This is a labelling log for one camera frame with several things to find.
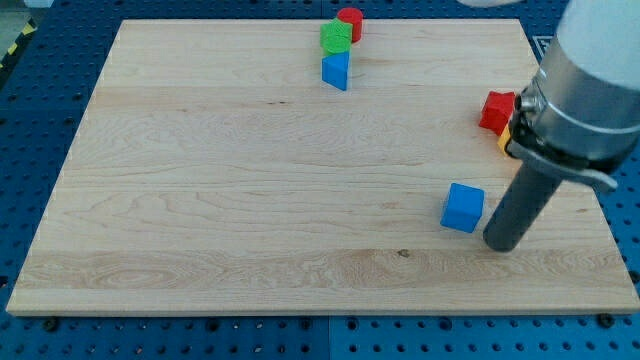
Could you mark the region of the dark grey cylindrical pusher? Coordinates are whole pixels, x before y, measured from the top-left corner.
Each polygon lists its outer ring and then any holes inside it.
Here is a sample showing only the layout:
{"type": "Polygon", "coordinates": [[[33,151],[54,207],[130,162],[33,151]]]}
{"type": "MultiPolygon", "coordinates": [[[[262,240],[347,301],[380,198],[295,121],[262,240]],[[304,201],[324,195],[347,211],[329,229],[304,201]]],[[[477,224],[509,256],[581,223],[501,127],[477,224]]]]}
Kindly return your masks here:
{"type": "Polygon", "coordinates": [[[483,230],[486,245],[510,252],[556,192],[561,180],[523,164],[483,230]]]}

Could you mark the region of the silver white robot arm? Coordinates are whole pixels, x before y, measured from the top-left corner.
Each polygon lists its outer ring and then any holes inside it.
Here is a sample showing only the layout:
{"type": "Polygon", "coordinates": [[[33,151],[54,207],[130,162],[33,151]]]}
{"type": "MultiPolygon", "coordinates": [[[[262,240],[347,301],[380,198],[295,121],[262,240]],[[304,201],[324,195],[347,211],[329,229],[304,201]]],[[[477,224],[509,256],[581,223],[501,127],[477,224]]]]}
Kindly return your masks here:
{"type": "Polygon", "coordinates": [[[513,250],[562,181],[616,189],[612,172],[639,141],[639,4],[567,4],[530,84],[516,97],[505,152],[521,160],[483,231],[513,250]]]}

